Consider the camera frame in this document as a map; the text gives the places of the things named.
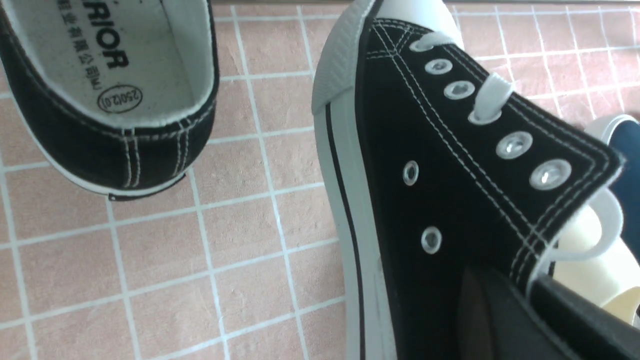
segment eyelet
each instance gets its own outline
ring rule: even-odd
[[[527,152],[533,144],[533,136],[526,131],[508,134],[495,147],[495,153],[502,159],[511,160]]]
[[[411,45],[409,45],[409,50],[415,52],[415,53],[423,53],[425,51],[429,51],[431,49],[433,49],[433,46],[427,46],[427,47],[419,47],[418,46],[419,40],[416,40],[414,42],[411,43]]]
[[[413,160],[409,161],[404,166],[402,178],[407,186],[412,186],[416,181],[418,181],[419,170],[420,168],[418,167],[418,163]]]
[[[435,254],[442,245],[442,233],[435,226],[427,227],[420,237],[420,245],[427,254]]]
[[[444,88],[444,95],[451,100],[460,100],[469,97],[476,90],[476,86],[470,81],[454,81]]]
[[[571,176],[571,164],[562,159],[549,160],[533,170],[529,184],[536,190],[553,190]]]
[[[424,66],[424,70],[431,75],[446,74],[453,69],[453,64],[447,59],[431,60]]]
[[[476,112],[475,111],[471,111],[469,113],[469,122],[473,125],[487,125],[487,124],[491,124],[492,122],[495,122],[496,120],[498,120],[500,117],[502,116],[502,111],[498,111],[497,114],[495,114],[494,116],[488,118],[488,119],[479,119],[476,116]]]

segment white insole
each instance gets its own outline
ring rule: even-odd
[[[189,31],[196,33],[188,44],[178,43],[161,0],[2,3],[36,71],[85,115],[112,126],[157,126],[188,115],[202,102],[203,94],[194,94],[194,88],[202,93],[202,86],[193,86],[182,56],[185,47],[206,47],[202,39],[210,37],[202,32],[209,28],[176,24],[183,43]],[[207,24],[204,12],[205,21],[183,21]]]

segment black canvas sneaker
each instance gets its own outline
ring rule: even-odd
[[[611,246],[555,249],[588,204],[615,208],[605,188],[622,157],[487,73],[441,1],[352,3],[319,60],[312,111],[344,258],[347,359],[580,359],[601,354],[594,323],[613,333],[594,319],[625,326],[550,278],[556,261]],[[562,316],[568,331],[545,324]]]
[[[1,0],[0,56],[40,150],[112,199],[184,177],[213,125],[208,0]]]

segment shoe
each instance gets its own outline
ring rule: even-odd
[[[494,268],[528,297],[562,258],[558,234],[622,164],[487,73],[439,0],[351,3],[319,60],[312,112],[347,359],[458,358],[465,267]]]
[[[610,187],[622,206],[625,222],[622,238],[640,261],[640,124],[626,114],[601,117],[585,129],[587,134],[620,151],[627,159],[625,169]]]
[[[33,139],[73,183],[111,199],[174,185],[213,125],[208,0],[0,0],[0,58]]]

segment pink tile floor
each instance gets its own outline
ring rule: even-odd
[[[309,112],[344,6],[216,6],[222,82],[188,178],[109,203],[62,178],[0,81],[0,359],[344,358],[344,284]],[[467,51],[583,126],[640,109],[640,12],[452,6]]]

